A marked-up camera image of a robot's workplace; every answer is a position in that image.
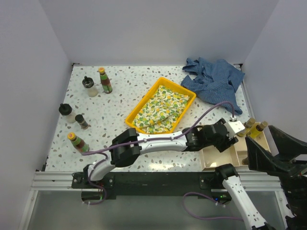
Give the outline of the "yellow label oil bottle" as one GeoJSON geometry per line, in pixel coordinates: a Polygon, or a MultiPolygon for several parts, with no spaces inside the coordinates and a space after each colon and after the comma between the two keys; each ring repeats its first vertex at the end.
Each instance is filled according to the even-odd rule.
{"type": "Polygon", "coordinates": [[[255,127],[253,127],[248,133],[247,137],[251,137],[255,139],[257,136],[259,136],[263,130],[268,126],[268,123],[266,121],[263,121],[259,124],[257,124],[255,127]]]}

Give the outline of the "yellow label sauce bottle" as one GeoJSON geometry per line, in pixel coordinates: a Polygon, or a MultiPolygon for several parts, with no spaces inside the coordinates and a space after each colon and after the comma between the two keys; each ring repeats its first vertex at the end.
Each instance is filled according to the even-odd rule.
{"type": "Polygon", "coordinates": [[[248,121],[246,121],[244,123],[244,127],[245,127],[244,130],[240,131],[237,134],[237,136],[239,136],[239,137],[245,136],[248,133],[248,131],[253,127],[255,122],[256,122],[255,118],[251,117],[248,121]]]}

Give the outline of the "red chili sauce bottle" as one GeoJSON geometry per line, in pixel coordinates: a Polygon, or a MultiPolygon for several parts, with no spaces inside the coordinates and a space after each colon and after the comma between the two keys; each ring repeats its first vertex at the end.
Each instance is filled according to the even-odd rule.
{"type": "Polygon", "coordinates": [[[80,153],[85,153],[90,150],[89,145],[82,138],[77,136],[74,132],[70,132],[67,135],[67,138],[70,140],[74,148],[80,153]]]}
{"type": "Polygon", "coordinates": [[[100,76],[100,81],[101,81],[101,85],[103,87],[104,93],[112,93],[112,86],[110,83],[110,79],[108,78],[106,72],[105,72],[105,68],[104,67],[100,67],[98,69],[99,72],[99,76],[100,76]]]}

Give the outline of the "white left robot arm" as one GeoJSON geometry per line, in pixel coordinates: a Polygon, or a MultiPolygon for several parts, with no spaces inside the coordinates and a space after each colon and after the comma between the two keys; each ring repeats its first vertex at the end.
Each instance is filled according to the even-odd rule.
{"type": "Polygon", "coordinates": [[[114,168],[131,166],[139,156],[151,152],[194,152],[209,146],[223,152],[238,142],[236,134],[243,128],[242,122],[223,118],[211,125],[193,125],[169,134],[149,135],[130,128],[116,137],[110,147],[98,151],[104,159],[84,168],[82,182],[94,188],[114,168]]]}

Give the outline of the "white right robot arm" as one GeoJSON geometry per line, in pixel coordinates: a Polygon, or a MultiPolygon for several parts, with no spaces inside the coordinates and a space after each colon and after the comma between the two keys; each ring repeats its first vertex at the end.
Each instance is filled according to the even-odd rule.
{"type": "MultiPolygon", "coordinates": [[[[307,228],[307,165],[295,159],[307,153],[307,144],[273,125],[269,126],[269,130],[279,153],[272,156],[254,139],[246,137],[248,167],[250,170],[265,172],[279,178],[288,202],[287,207],[292,213],[291,217],[285,217],[287,229],[305,230],[307,228]]],[[[230,194],[243,218],[246,229],[273,229],[273,226],[258,213],[233,165],[225,164],[217,167],[213,178],[217,187],[225,188],[230,194]]]]}

